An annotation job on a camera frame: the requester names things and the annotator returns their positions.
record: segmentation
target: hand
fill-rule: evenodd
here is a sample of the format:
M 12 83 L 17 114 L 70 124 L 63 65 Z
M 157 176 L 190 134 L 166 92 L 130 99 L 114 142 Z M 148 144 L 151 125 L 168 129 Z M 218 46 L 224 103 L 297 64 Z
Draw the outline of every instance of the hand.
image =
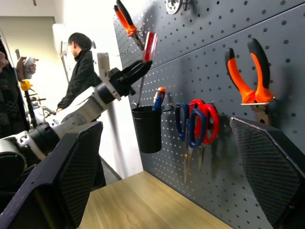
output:
M 0 73 L 2 72 L 2 69 L 8 64 L 9 62 L 7 59 L 5 59 L 5 54 L 0 52 Z
M 24 73 L 30 73 L 30 74 L 34 74 L 36 72 L 36 65 L 33 64 L 30 66 L 29 69 L 25 69 L 24 65 L 23 65 L 23 61 L 26 59 L 26 56 L 22 56 L 19 58 L 18 62 L 17 62 L 17 66 L 16 66 L 16 71 L 17 71 L 17 75 L 18 75 L 18 79 L 19 80 L 24 80 L 25 76 Z

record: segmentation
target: dark hair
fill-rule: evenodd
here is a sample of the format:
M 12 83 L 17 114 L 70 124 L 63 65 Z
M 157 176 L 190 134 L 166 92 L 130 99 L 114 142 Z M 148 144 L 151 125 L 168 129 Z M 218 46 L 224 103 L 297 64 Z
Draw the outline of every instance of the dark hair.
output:
M 92 46 L 90 38 L 80 32 L 75 32 L 69 37 L 68 44 L 71 45 L 72 42 L 78 44 L 81 49 L 85 50 L 90 50 Z

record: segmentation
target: black cup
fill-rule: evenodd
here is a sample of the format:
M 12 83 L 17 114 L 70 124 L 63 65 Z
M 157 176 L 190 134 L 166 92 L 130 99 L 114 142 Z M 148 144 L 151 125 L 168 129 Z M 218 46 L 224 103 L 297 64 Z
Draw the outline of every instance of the black cup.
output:
M 143 153 L 153 154 L 162 148 L 161 114 L 161 111 L 153 111 L 153 106 L 143 106 L 132 110 L 138 145 Z

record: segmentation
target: black jacket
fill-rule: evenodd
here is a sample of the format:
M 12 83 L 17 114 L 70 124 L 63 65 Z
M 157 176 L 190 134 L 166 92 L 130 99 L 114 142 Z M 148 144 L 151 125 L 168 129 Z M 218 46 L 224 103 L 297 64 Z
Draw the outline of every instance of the black jacket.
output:
M 82 50 L 75 58 L 75 61 L 76 65 L 72 72 L 66 96 L 58 103 L 57 108 L 67 108 L 86 89 L 101 83 L 94 71 L 91 51 Z
M 8 56 L 0 39 L 0 52 Z M 0 73 L 0 138 L 29 130 L 21 91 L 15 71 L 10 64 Z

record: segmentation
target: man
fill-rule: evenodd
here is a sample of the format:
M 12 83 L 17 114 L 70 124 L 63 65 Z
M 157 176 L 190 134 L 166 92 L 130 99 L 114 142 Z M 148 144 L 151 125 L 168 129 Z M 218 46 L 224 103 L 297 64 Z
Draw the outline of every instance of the man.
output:
M 57 105 L 57 113 L 67 108 L 86 89 L 101 83 L 94 71 L 93 57 L 90 51 L 92 42 L 89 37 L 76 32 L 69 37 L 68 44 L 71 46 L 76 65 L 72 72 L 66 96 Z
M 19 81 L 25 79 L 25 71 L 31 74 L 36 71 L 35 64 L 30 69 L 24 69 L 25 59 L 26 57 L 20 57 L 16 65 Z M 0 138 L 18 134 L 30 128 L 17 78 L 0 39 Z

